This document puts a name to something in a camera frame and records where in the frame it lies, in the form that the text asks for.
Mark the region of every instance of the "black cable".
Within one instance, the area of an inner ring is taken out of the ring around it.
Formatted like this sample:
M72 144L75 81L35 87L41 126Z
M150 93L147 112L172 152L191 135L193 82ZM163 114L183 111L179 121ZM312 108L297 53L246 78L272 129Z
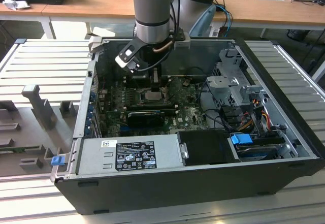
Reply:
M177 31L177 23L176 23L176 14L175 14L175 9L173 6L173 3L171 3L171 9L172 9L172 13L173 13L173 21L174 21L174 36L176 36L176 31Z
M303 66L305 63L305 60L307 58L307 56L310 54L310 52L313 50L313 48L315 47L315 45L318 43L318 41L320 40L320 38L322 37L322 35L325 33L325 29L321 32L320 36L318 37L318 39L314 42L314 44L310 47L309 51L306 53L303 61L301 62L301 65Z
M16 41L16 39L8 32L8 30L5 28L4 24L6 21L4 21L3 23L0 24L0 27L2 27L7 34L9 34L9 36L12 38L13 41Z
M200 68L200 67L189 67L189 68L187 68L187 69L185 70L185 74L184 74L184 75L185 75L185 76L189 75L188 72L189 72L190 70L192 70L192 69L198 69L198 70L200 70L200 71L201 71L205 76L207 76L207 77L209 76L209 75L207 75L206 72L204 72L203 69Z
M158 66L160 63L162 63L164 60L167 59L167 57L169 56L169 54L172 52L173 47L174 47L174 45L172 45L171 48L169 48L169 51L159 61L157 61L155 64L153 64L153 65L151 65L151 66L149 66L147 68L144 68L144 69L138 69L137 72L146 72L146 71L148 71L150 69L153 69L156 66Z
M178 0L178 10L177 10L177 29L176 29L176 34L178 34L179 30L179 22L180 22L180 15L181 15L181 0Z
M8 47L11 47L10 45L7 45L7 44L5 44L3 42L0 42L0 44L5 45L5 46L8 46Z

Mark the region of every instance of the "aluminum profile table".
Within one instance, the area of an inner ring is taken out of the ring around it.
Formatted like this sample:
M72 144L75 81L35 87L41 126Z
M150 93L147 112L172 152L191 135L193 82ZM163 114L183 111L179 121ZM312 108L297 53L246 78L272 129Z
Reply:
M51 106L61 101L79 105L88 58L88 41L26 40L14 44L0 63L0 101L30 107L21 95L25 85L40 86L40 97Z

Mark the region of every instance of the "power supply label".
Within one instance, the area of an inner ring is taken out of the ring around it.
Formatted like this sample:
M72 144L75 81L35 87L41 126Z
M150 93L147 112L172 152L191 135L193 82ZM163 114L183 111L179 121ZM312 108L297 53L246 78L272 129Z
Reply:
M116 144L117 171L132 171L157 168L153 141Z

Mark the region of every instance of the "cable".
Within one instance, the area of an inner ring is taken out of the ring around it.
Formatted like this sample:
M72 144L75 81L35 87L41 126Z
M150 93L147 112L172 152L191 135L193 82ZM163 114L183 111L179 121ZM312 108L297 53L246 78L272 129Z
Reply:
M180 15L181 15L181 0L178 1L178 10L177 10L177 29L175 35L178 34L179 31L179 22L180 22Z
M0 29L0 32L4 35L4 37L5 37L5 43L4 43L4 45L5 45L5 50L6 51L8 51L8 49L7 49L7 47L6 47L6 45L7 45L7 36L5 35L5 33Z
M148 71L150 69L155 68L157 65L159 65L160 63L162 63L164 60L167 59L167 57L172 52L172 50L173 50L173 47L170 48L169 51L159 61L157 61L155 64L153 64L153 65L151 65L151 66L149 66L147 68L144 68L144 69L138 69L137 72L146 72L146 71Z
M168 47L170 47L172 44L174 44L174 41L173 40L170 40L167 44L165 44L164 46L162 46L161 48L159 49L152 49L152 51L154 53L161 53L163 52L164 50L166 50Z
M200 70L200 71L201 71L205 76L207 76L207 77L209 76L209 75L207 75L206 72L204 72L203 69L200 68L200 67L189 67L189 68L187 68L187 69L185 70L185 74L184 74L184 75L185 75L185 76L189 75L188 72L189 72L190 70L192 70L192 69L198 69L198 70Z
M16 41L16 39L8 32L8 30L4 25L1 25L1 27L6 31L7 34L9 34L9 36L12 38L13 41Z
M306 53L303 61L301 62L301 65L303 66L305 63L305 60L307 58L307 56L309 55L309 53L313 50L313 48L315 47L315 45L318 43L318 41L320 40L320 38L322 37L322 35L325 33L325 29L321 32L320 36L318 37L318 39L314 42L314 44L310 47L309 51Z
M175 9L174 9L173 3L171 3L171 9L172 9L172 13L173 13L174 36L175 36L176 35L176 31L177 31L177 23L176 23L176 14L175 14Z

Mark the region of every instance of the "table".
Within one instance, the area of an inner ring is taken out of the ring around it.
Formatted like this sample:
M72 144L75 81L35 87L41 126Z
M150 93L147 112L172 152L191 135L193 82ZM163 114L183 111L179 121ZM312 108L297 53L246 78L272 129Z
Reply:
M324 7L318 4L309 6L290 0L225 0L225 3L233 15L234 27L310 30L325 27ZM51 21L86 22L90 33L89 22L134 23L134 15L133 0L64 0L63 5L32 4L31 9L19 11L0 7L0 19L39 21L49 39L55 38ZM224 20L222 12L216 13L214 29L219 29Z
M225 0L226 8L233 15L235 27L309 29L325 28L325 12L322 6L311 3L269 0ZM219 28L223 13L217 13L213 26Z

